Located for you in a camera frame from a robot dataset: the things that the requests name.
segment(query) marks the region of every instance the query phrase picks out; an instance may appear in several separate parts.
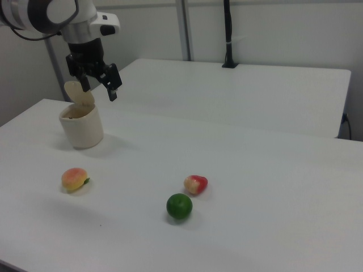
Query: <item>black cable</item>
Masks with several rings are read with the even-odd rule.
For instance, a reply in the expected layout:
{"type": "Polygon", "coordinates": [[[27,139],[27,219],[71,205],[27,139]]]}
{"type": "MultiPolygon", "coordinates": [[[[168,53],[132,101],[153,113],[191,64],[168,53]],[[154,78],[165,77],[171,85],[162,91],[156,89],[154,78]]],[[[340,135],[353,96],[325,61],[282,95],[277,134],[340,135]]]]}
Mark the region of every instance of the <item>black cable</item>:
{"type": "Polygon", "coordinates": [[[348,123],[348,127],[349,127],[349,140],[352,139],[352,129],[351,129],[351,123],[349,122],[348,116],[346,116],[346,121],[348,123]]]}
{"type": "Polygon", "coordinates": [[[24,40],[27,40],[27,41],[43,41],[43,40],[46,40],[46,39],[49,39],[51,37],[54,37],[55,35],[59,35],[59,32],[55,33],[55,34],[51,34],[49,36],[45,36],[45,37],[42,37],[42,38],[37,38],[37,39],[32,39],[32,38],[27,38],[27,37],[24,37],[23,35],[19,34],[14,28],[10,28],[11,31],[13,31],[13,33],[15,33],[18,37],[24,39],[24,40]]]}

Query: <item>black stand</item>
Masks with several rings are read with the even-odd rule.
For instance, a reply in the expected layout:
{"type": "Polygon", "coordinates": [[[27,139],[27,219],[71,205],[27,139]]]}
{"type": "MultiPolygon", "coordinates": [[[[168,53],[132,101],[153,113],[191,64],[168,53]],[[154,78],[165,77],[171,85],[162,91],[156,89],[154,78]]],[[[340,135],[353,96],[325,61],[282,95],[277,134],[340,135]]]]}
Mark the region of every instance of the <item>black stand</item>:
{"type": "Polygon", "coordinates": [[[226,26],[226,57],[225,64],[222,65],[223,68],[235,68],[238,63],[235,63],[232,58],[232,17],[231,11],[229,9],[229,0],[223,0],[225,7],[225,26],[226,26]]]}

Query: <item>wall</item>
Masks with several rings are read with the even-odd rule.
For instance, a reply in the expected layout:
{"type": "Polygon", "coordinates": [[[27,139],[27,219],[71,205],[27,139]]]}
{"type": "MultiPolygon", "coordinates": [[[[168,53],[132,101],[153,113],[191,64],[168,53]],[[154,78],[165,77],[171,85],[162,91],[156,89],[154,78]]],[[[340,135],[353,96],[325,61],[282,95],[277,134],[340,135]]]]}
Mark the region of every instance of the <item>wall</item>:
{"type": "MultiPolygon", "coordinates": [[[[99,11],[116,14],[121,24],[121,32],[118,35],[102,38],[105,63],[115,63],[121,70],[138,58],[185,59],[179,32],[180,14],[174,0],[94,2],[99,11]]],[[[69,54],[67,44],[61,37],[54,37],[52,45],[64,81],[74,80],[69,75],[65,61],[69,54]]],[[[99,85],[92,78],[90,83],[92,88],[99,85]]]]}
{"type": "Polygon", "coordinates": [[[2,126],[43,98],[62,100],[63,96],[43,41],[22,40],[4,26],[0,37],[2,126]]]}
{"type": "MultiPolygon", "coordinates": [[[[350,70],[352,78],[345,111],[352,123],[353,139],[363,141],[363,3],[244,5],[243,2],[254,1],[239,2],[231,6],[233,36],[244,38],[233,44],[234,60],[245,64],[350,70]]],[[[189,0],[188,12],[192,59],[223,62],[222,5],[189,0]]],[[[347,131],[343,125],[342,138],[348,137],[347,131]]]]}

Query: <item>white table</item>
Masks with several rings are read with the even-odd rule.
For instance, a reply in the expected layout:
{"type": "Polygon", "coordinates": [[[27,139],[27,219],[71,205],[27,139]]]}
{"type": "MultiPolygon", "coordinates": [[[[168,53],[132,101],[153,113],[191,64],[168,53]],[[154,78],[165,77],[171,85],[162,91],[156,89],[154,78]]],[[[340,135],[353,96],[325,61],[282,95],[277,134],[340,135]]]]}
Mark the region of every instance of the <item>white table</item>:
{"type": "Polygon", "coordinates": [[[99,108],[72,149],[43,100],[0,128],[0,259],[57,271],[361,272],[363,144],[99,108]],[[91,181],[74,194],[63,171],[91,181]],[[166,201],[209,179],[191,217],[166,201]]]}
{"type": "Polygon", "coordinates": [[[139,59],[120,71],[112,109],[281,132],[338,136],[351,72],[336,69],[139,59]]]}

